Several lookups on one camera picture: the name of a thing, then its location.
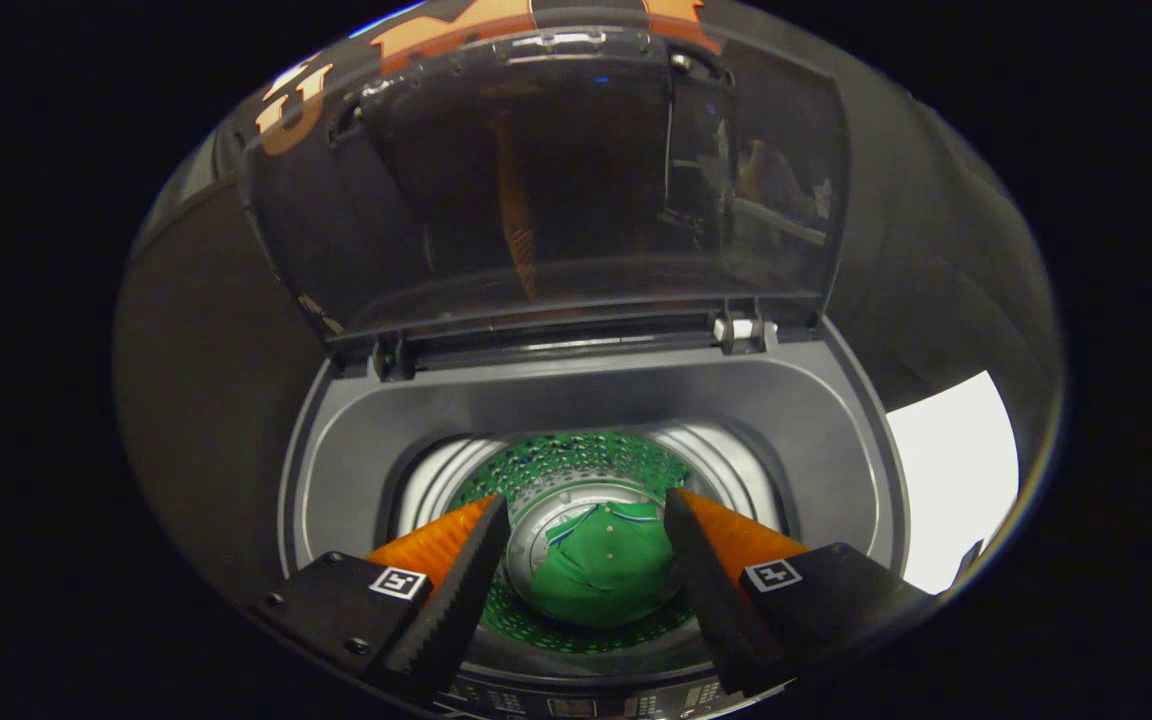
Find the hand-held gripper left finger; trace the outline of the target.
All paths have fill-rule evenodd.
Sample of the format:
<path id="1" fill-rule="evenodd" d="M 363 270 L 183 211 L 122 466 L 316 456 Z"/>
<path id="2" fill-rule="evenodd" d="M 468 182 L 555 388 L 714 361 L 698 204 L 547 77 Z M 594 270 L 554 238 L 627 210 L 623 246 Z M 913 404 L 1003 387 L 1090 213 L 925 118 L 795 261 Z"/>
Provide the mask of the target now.
<path id="1" fill-rule="evenodd" d="M 506 497 L 480 498 L 365 559 L 324 553 L 262 594 L 253 619 L 370 691 L 429 702 L 465 660 L 509 536 Z"/>

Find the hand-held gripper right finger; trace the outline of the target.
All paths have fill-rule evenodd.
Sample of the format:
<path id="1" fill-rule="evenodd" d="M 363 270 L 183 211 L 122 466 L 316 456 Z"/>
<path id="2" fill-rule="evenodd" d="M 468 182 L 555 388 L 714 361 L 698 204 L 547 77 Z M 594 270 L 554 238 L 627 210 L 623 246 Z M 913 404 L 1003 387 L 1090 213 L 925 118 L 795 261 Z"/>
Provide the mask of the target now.
<path id="1" fill-rule="evenodd" d="M 728 694 L 835 673 L 937 607 L 851 544 L 810 547 L 685 488 L 667 493 L 664 529 Z"/>

